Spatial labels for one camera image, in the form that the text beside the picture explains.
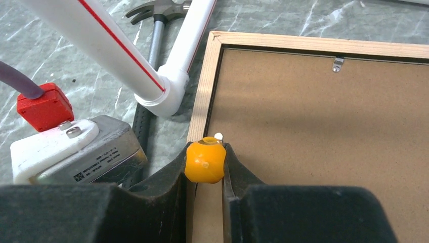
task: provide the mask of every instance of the hammer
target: hammer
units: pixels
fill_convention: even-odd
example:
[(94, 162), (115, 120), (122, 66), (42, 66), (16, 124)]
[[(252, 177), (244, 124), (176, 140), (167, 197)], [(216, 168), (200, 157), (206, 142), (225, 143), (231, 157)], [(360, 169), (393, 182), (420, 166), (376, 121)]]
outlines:
[[(190, 0), (186, 0), (181, 4), (176, 4), (172, 0), (154, 0), (142, 4), (125, 14), (127, 18), (134, 16), (134, 18), (131, 20), (132, 25), (136, 25), (144, 19), (153, 17), (154, 26), (148, 62), (155, 70), (158, 69), (158, 56), (161, 50), (162, 33), (164, 31), (165, 25), (169, 21), (185, 17), (189, 7), (191, 6), (191, 2), (192, 1)], [(152, 118), (154, 118), (154, 115), (142, 105), (137, 103), (133, 131), (135, 132), (146, 156), (149, 140), (149, 129)], [(130, 179), (123, 182), (122, 188), (129, 189), (134, 184), (139, 183), (147, 176), (143, 175), (143, 173), (144, 171), (142, 170), (136, 171), (134, 175), (130, 177)]]

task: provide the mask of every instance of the marble countertop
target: marble countertop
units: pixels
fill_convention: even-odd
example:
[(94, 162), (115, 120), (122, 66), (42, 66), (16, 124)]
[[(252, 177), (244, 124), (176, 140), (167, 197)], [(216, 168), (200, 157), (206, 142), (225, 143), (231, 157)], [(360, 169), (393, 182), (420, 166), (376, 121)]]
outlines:
[[(124, 14), (148, 1), (101, 2), (147, 56), (153, 20), (131, 25)], [(427, 6), (384, 0), (218, 0), (205, 36), (210, 30), (222, 30), (429, 44), (428, 11)], [(161, 64), (182, 22), (176, 20), (165, 28)], [(206, 37), (194, 59), (179, 113), (158, 118), (151, 129), (150, 174), (174, 159), (185, 145)], [(132, 124), (136, 101), (130, 90), (17, 1), (0, 3), (0, 47), (0, 60), (37, 84), (55, 82), (70, 100), (76, 119), (106, 114)], [(8, 184), (12, 182), (11, 143), (36, 131), (16, 113), (18, 93), (4, 84), (0, 92), (0, 184)]]

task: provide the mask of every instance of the metal bracket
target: metal bracket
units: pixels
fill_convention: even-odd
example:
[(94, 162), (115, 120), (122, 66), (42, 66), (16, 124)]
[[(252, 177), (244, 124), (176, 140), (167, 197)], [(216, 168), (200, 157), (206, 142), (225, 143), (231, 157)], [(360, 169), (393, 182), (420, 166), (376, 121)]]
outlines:
[(332, 65), (333, 72), (339, 72), (341, 70), (341, 66), (344, 64), (344, 58), (336, 57), (334, 63)]

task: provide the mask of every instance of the pipe elbow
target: pipe elbow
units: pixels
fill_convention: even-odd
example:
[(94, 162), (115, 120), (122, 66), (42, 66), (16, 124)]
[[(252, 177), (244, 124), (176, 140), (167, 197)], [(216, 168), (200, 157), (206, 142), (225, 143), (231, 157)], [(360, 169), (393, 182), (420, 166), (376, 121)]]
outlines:
[(147, 101), (134, 94), (137, 102), (159, 117), (169, 117), (177, 113), (185, 95), (189, 76), (186, 71), (168, 64), (158, 69), (158, 75), (164, 80), (165, 91), (153, 101)]

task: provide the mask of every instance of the qr code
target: qr code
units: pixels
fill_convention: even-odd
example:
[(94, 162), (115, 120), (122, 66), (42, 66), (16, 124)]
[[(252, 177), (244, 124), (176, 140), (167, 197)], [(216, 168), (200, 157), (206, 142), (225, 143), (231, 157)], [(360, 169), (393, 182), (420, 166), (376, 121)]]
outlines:
[(80, 172), (79, 174), (77, 174), (77, 175), (73, 176), (73, 178), (74, 178), (74, 180), (75, 180), (76, 182), (79, 182), (79, 181), (81, 181), (83, 178), (85, 178), (85, 176), (83, 176), (82, 172)]

